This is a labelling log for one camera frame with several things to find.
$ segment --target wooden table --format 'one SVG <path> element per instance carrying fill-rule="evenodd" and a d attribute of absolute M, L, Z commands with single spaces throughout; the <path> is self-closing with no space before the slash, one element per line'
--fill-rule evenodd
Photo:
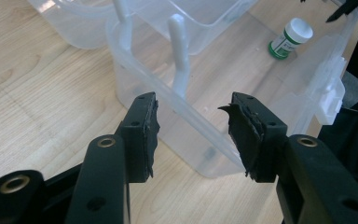
<path fill-rule="evenodd" d="M 357 39 L 358 25 L 347 59 Z M 88 143 L 126 115 L 113 71 L 108 48 L 76 49 L 26 0 L 0 0 L 0 176 L 34 169 L 48 179 L 81 163 Z M 132 223 L 282 222 L 273 184 L 205 178 L 161 141 L 154 170 L 131 184 Z"/>

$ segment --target plastic container lid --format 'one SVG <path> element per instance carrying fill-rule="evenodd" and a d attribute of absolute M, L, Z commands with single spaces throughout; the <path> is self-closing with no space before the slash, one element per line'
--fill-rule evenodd
<path fill-rule="evenodd" d="M 300 18 L 292 18 L 284 29 L 294 41 L 300 44 L 307 42 L 313 36 L 310 25 Z"/>

